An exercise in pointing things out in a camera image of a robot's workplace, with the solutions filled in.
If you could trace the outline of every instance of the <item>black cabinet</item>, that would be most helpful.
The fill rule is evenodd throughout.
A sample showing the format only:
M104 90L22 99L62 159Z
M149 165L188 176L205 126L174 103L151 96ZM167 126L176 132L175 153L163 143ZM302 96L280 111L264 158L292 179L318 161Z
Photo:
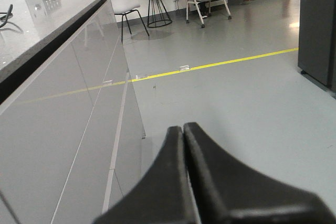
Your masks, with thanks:
M336 90L336 0L301 0L298 66Z

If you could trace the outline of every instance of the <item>epoxy floor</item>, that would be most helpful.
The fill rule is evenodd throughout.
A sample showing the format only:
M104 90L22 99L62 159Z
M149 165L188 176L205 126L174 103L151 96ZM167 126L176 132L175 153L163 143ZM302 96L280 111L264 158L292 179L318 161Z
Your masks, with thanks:
M318 193L336 214L336 100L297 67L299 8L300 0L231 5L232 20L217 10L204 29L196 15L187 25L181 13L150 29L149 39L141 25L132 37L125 29L134 78L293 49L134 82L148 166L169 126L195 121L239 160Z

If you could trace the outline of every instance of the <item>black side table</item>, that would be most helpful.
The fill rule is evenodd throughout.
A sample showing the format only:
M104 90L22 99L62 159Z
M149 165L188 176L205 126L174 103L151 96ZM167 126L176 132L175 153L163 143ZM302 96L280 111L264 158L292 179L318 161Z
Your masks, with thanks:
M148 0L147 26L150 28L169 25L172 22L162 0Z

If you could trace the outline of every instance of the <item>yellow tape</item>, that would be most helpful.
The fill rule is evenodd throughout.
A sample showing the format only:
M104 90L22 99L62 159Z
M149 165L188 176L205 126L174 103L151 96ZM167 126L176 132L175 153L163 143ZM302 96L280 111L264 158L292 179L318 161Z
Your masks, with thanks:
M211 67L216 67L216 66L220 66L220 65L225 65L225 64L230 64L230 63L235 63L235 62L240 62L240 61L245 61L245 60L253 60L253 59L258 59L258 58L263 58L263 57L268 57L268 56L273 56L273 55L284 54L286 52L293 52L293 51L297 51L297 50L299 50L298 47L287 49L287 50L276 51L276 52L270 52L270 53L262 54L262 55L250 56L250 57L246 57L246 58L239 58L239 59L235 59L235 60L227 60L227 61L222 61L222 62L217 62L217 63L212 63L212 64L201 65L201 66L190 68L188 70L172 71L172 72L167 72L167 73L154 74L152 76L147 76L147 77L141 78L141 79L132 79L131 81L136 82L136 81L149 80L149 79L153 79L153 78L157 78L157 77L171 76L172 74L184 73L184 72L189 72L189 71L194 71L194 70L199 70L199 69L204 69L204 68L211 68Z
M199 70L199 69L204 69L204 68L211 68L211 67L216 67L216 66L220 66L220 65L225 65L225 64L230 64L230 63L235 63L235 62L240 62L240 61L245 61L245 60L253 60L253 59L258 59L258 58L263 58L263 57L268 57L268 56L273 56L273 55L284 54L284 53L287 53L287 52L293 52L293 51L297 51L297 50L299 50L298 47L287 49L287 50L276 51L276 52L270 52L268 54L255 55L255 56L240 58L240 59L235 59L235 60L227 60L227 61L222 61L222 62L217 62L217 63L212 63L212 64L201 65L201 66L193 67L193 68L190 68L190 69L187 69L187 70L171 71L171 72L166 72L166 73L154 74L152 76L148 76L148 77L141 78L141 79L132 79L132 80L129 80L129 82L137 82L137 81L144 81L144 80L154 79L154 78L163 77L163 76L171 76L171 75L177 74L177 73L184 73L184 72L189 72L189 71L194 71L194 70ZM110 86L123 85L123 84L125 84L125 81L119 81L119 82L109 83L109 84L105 84L105 85L101 85L101 86L90 87L88 89L79 89L79 90L64 92L64 93L60 93L60 94L50 95L48 97L41 97L41 98L29 100L29 101L18 102L18 103L15 103L15 105L27 104L27 103L37 102L37 101L43 101L43 100L46 100L46 99L63 97L65 95L76 94L76 93L85 92L85 91L88 91L88 90L95 90L95 89L106 88L106 87L110 87Z

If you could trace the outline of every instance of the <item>white cabinet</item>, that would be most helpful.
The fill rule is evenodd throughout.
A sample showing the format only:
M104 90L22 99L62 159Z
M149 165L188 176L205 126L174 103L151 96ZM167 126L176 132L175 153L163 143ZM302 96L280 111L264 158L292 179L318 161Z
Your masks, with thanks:
M27 224L50 223L92 111L72 47L47 63L0 116L1 189Z
M108 0L0 105L0 187L22 223L92 223L116 136L119 186L140 179L143 125L127 72ZM12 222L0 204L0 223Z

